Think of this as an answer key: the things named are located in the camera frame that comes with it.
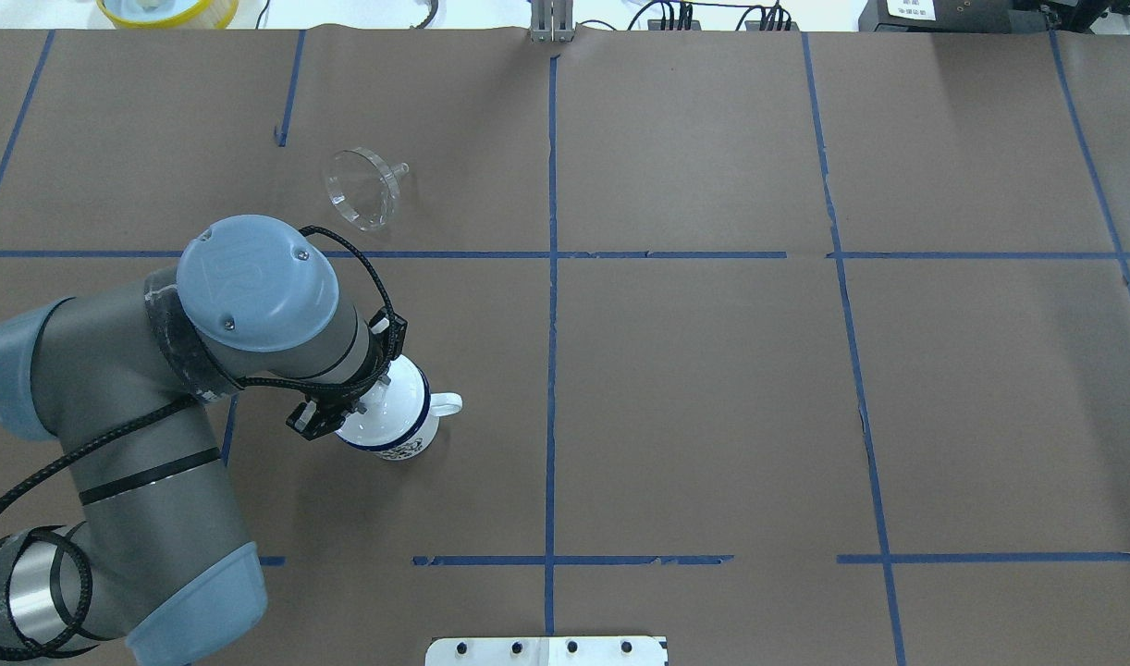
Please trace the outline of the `white blue ceramic mug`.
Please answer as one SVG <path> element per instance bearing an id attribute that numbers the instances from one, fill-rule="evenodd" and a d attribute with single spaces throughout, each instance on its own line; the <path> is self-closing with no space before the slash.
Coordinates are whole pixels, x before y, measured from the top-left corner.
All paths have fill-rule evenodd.
<path id="1" fill-rule="evenodd" d="M 392 360 L 385 378 L 360 397 L 334 434 L 355 450 L 405 461 L 421 455 L 434 441 L 441 420 L 462 408 L 461 395 L 431 391 L 421 367 L 401 355 Z"/>

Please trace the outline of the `brown paper table cover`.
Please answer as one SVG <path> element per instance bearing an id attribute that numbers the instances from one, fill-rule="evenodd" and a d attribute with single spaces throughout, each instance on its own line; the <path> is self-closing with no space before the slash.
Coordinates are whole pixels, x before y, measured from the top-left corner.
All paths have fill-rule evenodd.
<path id="1" fill-rule="evenodd" d="M 210 665 L 1130 665 L 1130 37 L 0 31 L 0 320 L 235 214 L 466 406 L 406 462 L 214 407 L 269 602 Z"/>

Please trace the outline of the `black desktop box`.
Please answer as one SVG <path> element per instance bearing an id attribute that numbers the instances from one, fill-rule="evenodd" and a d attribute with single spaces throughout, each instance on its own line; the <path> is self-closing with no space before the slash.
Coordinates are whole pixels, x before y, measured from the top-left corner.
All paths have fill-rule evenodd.
<path id="1" fill-rule="evenodd" d="M 866 1 L 860 32 L 1012 32 L 1012 1 Z"/>

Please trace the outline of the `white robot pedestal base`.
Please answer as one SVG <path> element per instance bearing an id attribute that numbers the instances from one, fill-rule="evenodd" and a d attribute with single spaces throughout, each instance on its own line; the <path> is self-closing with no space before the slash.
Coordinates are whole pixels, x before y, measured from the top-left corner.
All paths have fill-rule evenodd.
<path id="1" fill-rule="evenodd" d="M 657 635 L 443 637 L 425 665 L 668 665 L 667 639 Z"/>

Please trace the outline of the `aluminium frame post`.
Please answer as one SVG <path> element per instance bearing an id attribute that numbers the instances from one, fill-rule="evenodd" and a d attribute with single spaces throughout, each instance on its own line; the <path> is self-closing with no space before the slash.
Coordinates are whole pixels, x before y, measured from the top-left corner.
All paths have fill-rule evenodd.
<path id="1" fill-rule="evenodd" d="M 533 43 L 570 43 L 576 37 L 573 0 L 531 0 L 528 5 Z"/>

